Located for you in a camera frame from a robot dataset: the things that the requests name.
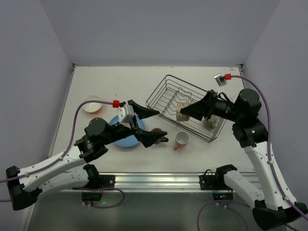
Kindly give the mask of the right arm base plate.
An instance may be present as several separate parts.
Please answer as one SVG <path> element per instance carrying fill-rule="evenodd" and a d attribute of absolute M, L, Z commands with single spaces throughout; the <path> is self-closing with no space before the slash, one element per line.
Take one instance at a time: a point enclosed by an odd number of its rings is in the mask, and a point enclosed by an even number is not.
<path fill-rule="evenodd" d="M 199 184 L 201 190 L 230 190 L 230 187 L 224 183 L 223 175 L 210 169 L 207 169 L 204 174 L 199 175 Z"/>

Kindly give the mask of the blue plate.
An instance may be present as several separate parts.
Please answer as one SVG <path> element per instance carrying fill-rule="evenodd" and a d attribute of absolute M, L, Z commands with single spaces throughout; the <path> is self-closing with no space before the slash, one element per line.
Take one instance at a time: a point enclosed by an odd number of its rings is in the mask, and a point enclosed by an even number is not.
<path fill-rule="evenodd" d="M 145 130 L 146 129 L 146 126 L 144 124 L 144 122 L 142 120 L 140 120 L 138 117 L 136 117 L 137 119 L 137 123 L 138 123 L 138 126 Z M 119 118 L 118 116 L 115 116 L 111 119 L 111 121 L 109 122 L 110 125 L 114 125 L 116 124 L 117 122 L 119 122 Z M 118 147 L 122 147 L 122 148 L 129 148 L 129 147 L 133 147 L 137 144 L 139 144 L 140 142 L 135 138 L 134 135 L 131 135 L 127 138 L 124 138 L 124 139 L 121 139 L 121 140 L 118 140 L 115 142 L 115 145 L 118 146 Z"/>

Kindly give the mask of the orange bowl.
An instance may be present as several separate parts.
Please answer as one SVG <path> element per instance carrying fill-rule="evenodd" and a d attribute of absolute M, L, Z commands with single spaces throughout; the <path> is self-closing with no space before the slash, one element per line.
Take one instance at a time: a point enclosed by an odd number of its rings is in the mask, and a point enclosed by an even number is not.
<path fill-rule="evenodd" d="M 93 100 L 101 101 L 102 99 L 97 95 L 91 95 L 85 98 L 84 101 L 93 101 Z M 89 114 L 96 114 L 100 112 L 101 108 L 102 108 L 101 103 L 86 103 L 82 106 L 82 109 Z"/>

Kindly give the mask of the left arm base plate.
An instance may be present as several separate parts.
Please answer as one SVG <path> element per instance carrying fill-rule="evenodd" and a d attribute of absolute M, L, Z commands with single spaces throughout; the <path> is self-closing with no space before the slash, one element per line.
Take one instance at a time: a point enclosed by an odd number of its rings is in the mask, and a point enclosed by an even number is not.
<path fill-rule="evenodd" d="M 115 185 L 115 175 L 97 175 L 89 177 L 89 182 L 83 186 L 85 189 L 101 189 L 101 188 L 113 188 Z"/>

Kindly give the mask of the grey-green cup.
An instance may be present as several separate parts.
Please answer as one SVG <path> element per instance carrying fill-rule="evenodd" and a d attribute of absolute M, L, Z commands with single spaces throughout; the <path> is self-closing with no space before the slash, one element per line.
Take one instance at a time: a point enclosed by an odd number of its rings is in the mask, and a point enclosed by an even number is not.
<path fill-rule="evenodd" d="M 212 115 L 210 118 L 205 118 L 203 121 L 203 125 L 207 129 L 215 129 L 216 128 L 217 118 Z"/>

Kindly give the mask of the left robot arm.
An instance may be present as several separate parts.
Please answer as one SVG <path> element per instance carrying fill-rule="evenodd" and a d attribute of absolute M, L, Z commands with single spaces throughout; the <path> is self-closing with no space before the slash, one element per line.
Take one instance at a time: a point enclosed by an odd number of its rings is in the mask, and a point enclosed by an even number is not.
<path fill-rule="evenodd" d="M 159 114 L 133 100 L 109 103 L 118 110 L 119 121 L 113 125 L 103 118 L 93 118 L 84 129 L 84 136 L 73 141 L 70 137 L 67 148 L 59 154 L 29 167 L 12 166 L 6 169 L 6 179 L 13 210 L 18 211 L 33 205 L 39 197 L 66 189 L 103 191 L 102 177 L 91 164 L 108 152 L 107 145 L 134 136 L 145 148 L 162 139 L 165 131 L 145 131 L 138 120 Z"/>

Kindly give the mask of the pink mug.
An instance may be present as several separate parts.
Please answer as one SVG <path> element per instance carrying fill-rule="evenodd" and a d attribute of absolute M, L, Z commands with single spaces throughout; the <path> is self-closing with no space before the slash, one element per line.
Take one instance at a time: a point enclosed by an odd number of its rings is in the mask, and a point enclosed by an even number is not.
<path fill-rule="evenodd" d="M 179 148 L 183 148 L 185 145 L 188 144 L 190 140 L 189 134 L 181 131 L 179 132 L 176 136 L 175 136 L 175 146 L 174 146 L 174 150 L 178 150 Z"/>

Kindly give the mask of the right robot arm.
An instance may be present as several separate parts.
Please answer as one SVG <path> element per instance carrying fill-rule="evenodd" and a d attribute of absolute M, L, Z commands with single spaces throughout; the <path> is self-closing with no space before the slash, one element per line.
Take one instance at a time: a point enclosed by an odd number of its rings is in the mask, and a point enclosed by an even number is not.
<path fill-rule="evenodd" d="M 291 193 L 275 160 L 267 127 L 258 119 L 261 108 L 259 94 L 240 91 L 235 102 L 221 100 L 214 91 L 180 110 L 197 120 L 218 116 L 234 122 L 233 135 L 249 157 L 257 173 L 261 189 L 247 181 L 232 165 L 216 170 L 217 182 L 235 190 L 252 209 L 257 225 L 264 231 L 305 217 L 308 208 Z"/>

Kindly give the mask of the beige speckled cup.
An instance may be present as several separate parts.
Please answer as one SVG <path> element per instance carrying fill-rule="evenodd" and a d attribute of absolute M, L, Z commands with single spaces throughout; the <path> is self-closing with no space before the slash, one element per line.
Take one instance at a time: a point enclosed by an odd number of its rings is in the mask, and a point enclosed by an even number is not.
<path fill-rule="evenodd" d="M 183 113 L 181 113 L 181 109 L 182 108 L 185 108 L 189 106 L 189 104 L 187 102 L 178 102 L 177 103 L 177 107 L 176 107 L 176 120 L 181 122 L 181 121 L 184 121 L 184 122 L 187 122 L 190 120 L 190 116 L 188 115 L 185 115 Z"/>

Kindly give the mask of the aluminium mounting rail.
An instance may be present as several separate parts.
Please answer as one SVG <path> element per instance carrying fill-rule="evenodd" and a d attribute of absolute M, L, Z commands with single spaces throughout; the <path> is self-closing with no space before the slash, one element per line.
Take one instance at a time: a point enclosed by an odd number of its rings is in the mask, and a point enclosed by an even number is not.
<path fill-rule="evenodd" d="M 126 193 L 220 193 L 228 192 L 225 187 L 203 187 L 204 180 L 199 180 L 203 172 L 182 172 L 182 173 L 147 173 L 147 172 L 101 172 L 106 177 L 111 175 L 110 184 Z"/>

